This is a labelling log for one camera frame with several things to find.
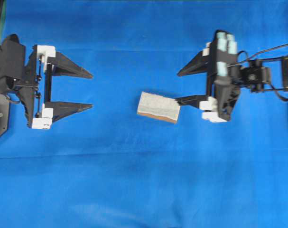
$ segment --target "cable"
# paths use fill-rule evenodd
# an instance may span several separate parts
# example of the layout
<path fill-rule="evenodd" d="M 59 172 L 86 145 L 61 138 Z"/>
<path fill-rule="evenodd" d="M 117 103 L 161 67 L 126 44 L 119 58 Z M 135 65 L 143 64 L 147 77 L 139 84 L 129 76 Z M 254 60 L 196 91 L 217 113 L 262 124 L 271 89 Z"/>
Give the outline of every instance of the cable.
<path fill-rule="evenodd" d="M 244 50 L 239 51 L 239 53 L 238 53 L 238 57 L 239 57 L 239 55 L 242 54 L 242 53 L 245 53 L 245 55 L 246 55 L 246 59 L 249 58 L 248 52 L 247 52 L 247 51 L 244 51 Z"/>
<path fill-rule="evenodd" d="M 286 98 L 286 97 L 282 96 L 281 94 L 279 94 L 277 89 L 271 83 L 268 83 L 268 85 L 270 85 L 270 87 L 273 89 L 273 91 L 278 96 L 278 98 L 280 98 L 282 101 L 285 101 L 285 102 L 288 101 L 288 98 Z"/>
<path fill-rule="evenodd" d="M 275 58 L 259 58 L 259 60 L 263 62 L 274 62 L 274 61 L 279 61 L 281 60 L 282 57 L 275 57 Z"/>
<path fill-rule="evenodd" d="M 240 65 L 240 64 L 242 64 L 242 63 L 245 63 L 245 62 L 251 60 L 252 58 L 254 58 L 254 57 L 256 57 L 256 56 L 258 56 L 258 55 L 260 55 L 260 54 L 263 54 L 263 53 L 269 52 L 269 51 L 273 51 L 273 50 L 276 50 L 276 49 L 279 49 L 279 48 L 284 48 L 284 47 L 287 47 L 287 46 L 288 46 L 288 44 L 283 44 L 283 45 L 276 46 L 276 47 L 273 47 L 273 48 L 270 48 L 270 49 L 266 49 L 266 50 L 263 50 L 263 51 L 259 51 L 259 52 L 257 52 L 256 54 L 254 54 L 253 56 L 250 56 L 249 58 L 247 58 L 247 59 L 245 59 L 245 60 L 243 60 L 243 61 L 241 61 L 241 62 L 238 62 L 238 63 L 236 63 L 236 64 L 231 64 L 231 65 L 229 65 L 228 67 L 233 67 L 233 66 Z"/>

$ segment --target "blue fabric surface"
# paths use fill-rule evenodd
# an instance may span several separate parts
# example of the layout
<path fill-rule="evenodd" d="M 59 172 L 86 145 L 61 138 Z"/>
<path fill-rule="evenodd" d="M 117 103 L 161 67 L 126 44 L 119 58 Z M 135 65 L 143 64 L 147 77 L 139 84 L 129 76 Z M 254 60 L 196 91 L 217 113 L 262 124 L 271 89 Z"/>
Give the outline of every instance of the blue fabric surface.
<path fill-rule="evenodd" d="M 12 106 L 0 228 L 288 228 L 288 104 L 242 90 L 228 123 L 191 107 L 176 125 L 136 115 L 142 91 L 204 93 L 204 74 L 176 73 L 216 29 L 249 54 L 288 43 L 288 0 L 9 0 L 4 37 L 18 34 L 27 55 L 56 46 L 94 74 L 54 78 L 52 99 L 94 108 L 39 131 Z"/>

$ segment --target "wire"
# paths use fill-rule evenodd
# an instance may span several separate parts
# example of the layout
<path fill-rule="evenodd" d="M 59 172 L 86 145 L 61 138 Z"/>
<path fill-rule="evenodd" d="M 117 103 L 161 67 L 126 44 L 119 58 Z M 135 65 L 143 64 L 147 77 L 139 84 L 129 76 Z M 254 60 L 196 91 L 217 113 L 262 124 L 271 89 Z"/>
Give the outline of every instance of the wire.
<path fill-rule="evenodd" d="M 266 53 L 266 52 L 269 52 L 269 51 L 273 51 L 273 50 L 276 50 L 276 49 L 279 49 L 279 48 L 284 48 L 284 47 L 287 47 L 287 46 L 288 46 L 288 44 L 283 44 L 283 45 L 276 46 L 276 47 L 273 47 L 273 48 L 270 48 L 270 49 L 266 49 L 266 50 L 263 50 L 263 51 L 259 51 L 259 52 L 257 52 L 256 54 L 254 54 L 253 56 L 250 56 L 249 58 L 247 58 L 247 59 L 245 59 L 245 60 L 243 60 L 243 61 L 241 61 L 241 62 L 238 62 L 238 63 L 236 63 L 236 64 L 231 64 L 231 65 L 229 65 L 228 67 L 233 67 L 233 66 L 240 65 L 240 64 L 242 64 L 242 63 L 245 63 L 245 62 L 251 60 L 252 58 L 254 58 L 254 57 L 256 57 L 256 56 L 258 56 L 258 55 L 260 55 L 260 54 L 263 54 L 263 53 Z"/>
<path fill-rule="evenodd" d="M 282 57 L 275 57 L 275 58 L 259 58 L 259 60 L 263 62 L 274 62 L 274 61 L 279 61 L 281 60 Z"/>
<path fill-rule="evenodd" d="M 245 53 L 245 55 L 246 55 L 246 59 L 248 59 L 249 58 L 249 55 L 248 55 L 248 52 L 247 51 L 239 51 L 239 53 L 238 53 L 238 57 L 239 57 L 239 55 L 240 54 L 242 54 L 242 53 Z"/>
<path fill-rule="evenodd" d="M 273 89 L 273 91 L 278 96 L 278 98 L 280 98 L 282 101 L 285 101 L 285 102 L 288 101 L 288 98 L 286 98 L 286 97 L 282 96 L 281 94 L 279 94 L 278 90 L 271 83 L 268 83 L 268 85 L 270 85 L 270 87 Z"/>

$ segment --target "rectangular sponge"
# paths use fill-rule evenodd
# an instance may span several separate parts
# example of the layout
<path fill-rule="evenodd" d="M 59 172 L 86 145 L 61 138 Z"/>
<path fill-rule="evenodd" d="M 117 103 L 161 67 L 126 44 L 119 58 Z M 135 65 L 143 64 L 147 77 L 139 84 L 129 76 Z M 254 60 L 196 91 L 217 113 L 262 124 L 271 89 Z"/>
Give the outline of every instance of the rectangular sponge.
<path fill-rule="evenodd" d="M 139 100 L 138 114 L 158 120 L 177 123 L 180 106 L 172 98 L 142 92 Z"/>

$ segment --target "blue cloth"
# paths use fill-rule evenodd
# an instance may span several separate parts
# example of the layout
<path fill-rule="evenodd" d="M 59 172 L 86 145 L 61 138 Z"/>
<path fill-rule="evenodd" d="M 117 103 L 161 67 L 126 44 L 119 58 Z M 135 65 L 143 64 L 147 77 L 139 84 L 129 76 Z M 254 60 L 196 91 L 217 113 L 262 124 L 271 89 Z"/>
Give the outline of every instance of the blue cloth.
<path fill-rule="evenodd" d="M 136 114 L 142 91 L 204 93 L 205 74 L 176 73 L 216 29 L 249 54 L 288 43 L 288 0 L 9 0 L 4 37 L 18 34 L 27 56 L 56 46 L 94 74 L 54 78 L 52 100 L 94 108 L 40 131 L 12 105 L 0 227 L 288 228 L 288 103 L 243 89 L 228 123 L 189 106 L 176 125 Z"/>

